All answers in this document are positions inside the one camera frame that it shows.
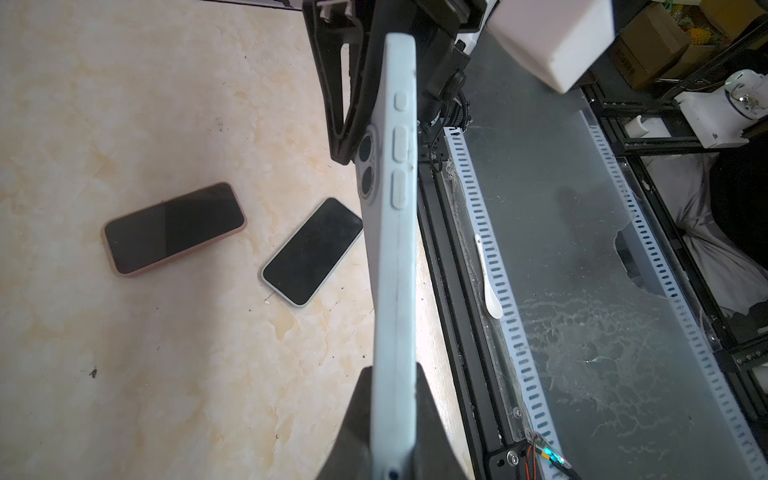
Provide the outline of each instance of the black cloth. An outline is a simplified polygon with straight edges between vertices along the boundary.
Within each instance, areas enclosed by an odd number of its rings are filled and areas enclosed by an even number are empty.
[[[710,195],[717,226],[768,269],[768,141],[720,154],[710,170]]]

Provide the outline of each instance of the screw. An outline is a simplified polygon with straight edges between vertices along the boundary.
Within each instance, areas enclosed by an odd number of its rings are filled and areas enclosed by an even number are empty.
[[[517,454],[515,454],[512,450],[507,452],[507,463],[510,465],[517,465],[520,462],[520,459],[518,458]]]

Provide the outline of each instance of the white phone case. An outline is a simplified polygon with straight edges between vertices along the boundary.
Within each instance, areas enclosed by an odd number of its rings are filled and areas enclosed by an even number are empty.
[[[355,156],[376,312],[370,448],[377,480],[410,476],[416,437],[416,141],[415,42],[390,33]]]

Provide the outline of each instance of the beige marble surface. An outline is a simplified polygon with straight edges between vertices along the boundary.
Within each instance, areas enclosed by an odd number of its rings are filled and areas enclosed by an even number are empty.
[[[110,271],[107,220],[222,180],[244,232]],[[365,245],[302,310],[259,271],[324,197],[359,212],[354,182],[300,13],[0,2],[0,478],[312,478],[371,362]],[[467,468],[423,254],[417,300]]]

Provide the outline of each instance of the phone screen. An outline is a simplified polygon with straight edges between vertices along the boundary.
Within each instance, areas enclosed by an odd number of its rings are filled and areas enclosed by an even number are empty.
[[[104,235],[118,272],[129,274],[244,224],[232,187],[221,183],[116,218]]]
[[[262,277],[297,306],[310,301],[362,231],[362,220],[328,198],[264,267]]]

